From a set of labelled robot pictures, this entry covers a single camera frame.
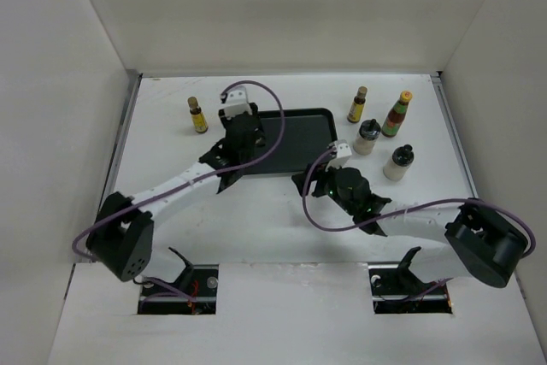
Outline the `yellow-label bottle tan cap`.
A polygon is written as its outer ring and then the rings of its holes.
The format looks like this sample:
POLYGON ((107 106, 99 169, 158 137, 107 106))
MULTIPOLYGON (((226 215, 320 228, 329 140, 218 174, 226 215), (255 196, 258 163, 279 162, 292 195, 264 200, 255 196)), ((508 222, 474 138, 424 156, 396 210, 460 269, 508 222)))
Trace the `yellow-label bottle tan cap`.
POLYGON ((187 99, 189 106, 192 124, 194 129, 198 133, 205 133, 209 130, 209 125, 203 115, 203 111, 197 101, 196 97, 189 97, 187 99))

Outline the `yellow-label bottle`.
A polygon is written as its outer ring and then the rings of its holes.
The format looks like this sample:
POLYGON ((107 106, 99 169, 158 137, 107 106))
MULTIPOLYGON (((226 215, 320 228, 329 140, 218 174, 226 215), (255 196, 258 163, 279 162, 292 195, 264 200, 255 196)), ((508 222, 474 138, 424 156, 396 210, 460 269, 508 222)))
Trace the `yellow-label bottle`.
POLYGON ((357 89, 356 95, 350 106, 349 113, 347 114, 347 120, 350 123, 358 123, 360 121, 366 103, 367 94, 368 89, 366 86, 360 86, 357 89))

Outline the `white shaker black lid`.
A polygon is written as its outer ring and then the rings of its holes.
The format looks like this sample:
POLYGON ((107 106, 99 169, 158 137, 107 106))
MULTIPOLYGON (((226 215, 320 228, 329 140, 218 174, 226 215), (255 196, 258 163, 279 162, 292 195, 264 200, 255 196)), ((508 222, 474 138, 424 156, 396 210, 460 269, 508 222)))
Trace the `white shaker black lid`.
POLYGON ((354 152, 367 156, 372 153, 375 143, 380 135, 380 125, 375 119, 364 121, 357 132, 353 143, 354 152))

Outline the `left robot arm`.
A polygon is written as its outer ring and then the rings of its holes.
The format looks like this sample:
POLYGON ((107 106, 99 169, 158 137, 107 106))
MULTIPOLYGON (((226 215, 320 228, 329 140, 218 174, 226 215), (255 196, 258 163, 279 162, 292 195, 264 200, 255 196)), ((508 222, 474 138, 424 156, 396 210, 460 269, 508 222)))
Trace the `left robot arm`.
POLYGON ((265 134, 255 103, 233 117, 219 111, 225 137, 186 171, 133 196, 115 192, 97 217, 85 247, 122 282, 138 276, 157 278, 176 296, 191 288, 187 262, 173 250, 161 250, 154 234, 171 217, 194 203, 226 190, 243 175, 242 165, 264 145, 265 134))

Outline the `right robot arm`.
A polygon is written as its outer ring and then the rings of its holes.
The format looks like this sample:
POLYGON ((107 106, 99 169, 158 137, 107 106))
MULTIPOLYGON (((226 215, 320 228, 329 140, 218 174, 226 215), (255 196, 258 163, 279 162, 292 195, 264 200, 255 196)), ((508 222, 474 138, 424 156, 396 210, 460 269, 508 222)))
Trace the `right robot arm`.
POLYGON ((347 167, 306 168, 291 180, 301 197, 330 198, 369 235, 434 242, 431 250, 411 246, 399 263, 396 280, 409 293, 456 277, 504 288, 531 246, 501 211, 479 199, 465 198, 456 207, 410 206, 373 193, 361 172, 347 167))

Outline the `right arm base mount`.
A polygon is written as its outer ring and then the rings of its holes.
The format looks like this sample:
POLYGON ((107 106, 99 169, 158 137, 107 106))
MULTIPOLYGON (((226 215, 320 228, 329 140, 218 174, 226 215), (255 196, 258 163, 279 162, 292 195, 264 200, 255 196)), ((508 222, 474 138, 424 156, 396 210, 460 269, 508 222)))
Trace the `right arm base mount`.
POLYGON ((423 282, 410 271, 421 247, 410 249, 400 262, 368 264, 373 311, 377 315, 452 314, 448 280, 423 282))

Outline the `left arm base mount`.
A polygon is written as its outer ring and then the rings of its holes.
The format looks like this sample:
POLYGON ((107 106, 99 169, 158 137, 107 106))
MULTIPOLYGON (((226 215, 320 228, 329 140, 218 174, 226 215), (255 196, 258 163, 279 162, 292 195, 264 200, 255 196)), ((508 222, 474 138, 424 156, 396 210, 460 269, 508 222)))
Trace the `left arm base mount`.
POLYGON ((149 280, 134 280, 140 286, 138 315, 215 315, 219 288, 220 267, 193 264, 175 248, 168 248, 166 268, 178 276, 174 282, 162 283, 177 290, 171 291, 149 280))

